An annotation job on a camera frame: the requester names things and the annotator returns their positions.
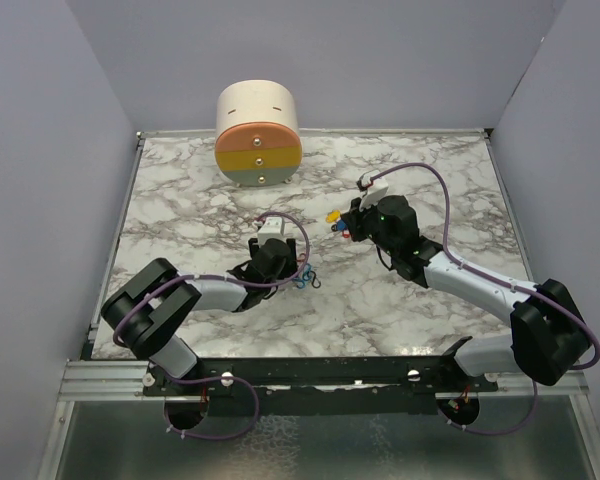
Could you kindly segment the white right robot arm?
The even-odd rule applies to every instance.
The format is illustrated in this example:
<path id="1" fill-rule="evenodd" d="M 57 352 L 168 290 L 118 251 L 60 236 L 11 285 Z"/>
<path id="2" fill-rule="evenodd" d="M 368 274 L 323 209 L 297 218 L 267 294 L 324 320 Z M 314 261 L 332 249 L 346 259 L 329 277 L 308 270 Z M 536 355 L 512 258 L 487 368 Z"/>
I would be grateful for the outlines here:
<path id="1" fill-rule="evenodd" d="M 465 338 L 446 351 L 441 383 L 461 391 L 475 377 L 523 373 L 552 386 L 592 347 L 593 342 L 568 289 L 549 279 L 517 282 L 452 260 L 442 244 L 421 235 L 415 210 L 403 196 L 389 195 L 373 206 L 356 198 L 342 221 L 353 241 L 370 240 L 384 266 L 423 288 L 456 296 L 502 321 L 510 331 L 489 338 Z"/>

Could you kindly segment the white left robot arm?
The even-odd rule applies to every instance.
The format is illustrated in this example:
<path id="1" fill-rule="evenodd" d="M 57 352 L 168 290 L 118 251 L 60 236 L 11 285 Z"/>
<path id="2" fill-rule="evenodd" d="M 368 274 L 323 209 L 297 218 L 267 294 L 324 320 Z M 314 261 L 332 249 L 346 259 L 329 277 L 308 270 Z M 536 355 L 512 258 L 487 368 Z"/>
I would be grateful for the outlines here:
<path id="1" fill-rule="evenodd" d="M 166 372 L 166 382 L 186 395 L 200 385 L 198 356 L 176 335 L 194 311 L 249 310 L 273 294 L 278 283 L 297 272 L 296 241 L 249 241 L 251 258 L 218 280 L 189 278 L 165 258 L 148 263 L 101 307 L 114 338 L 139 360 Z"/>

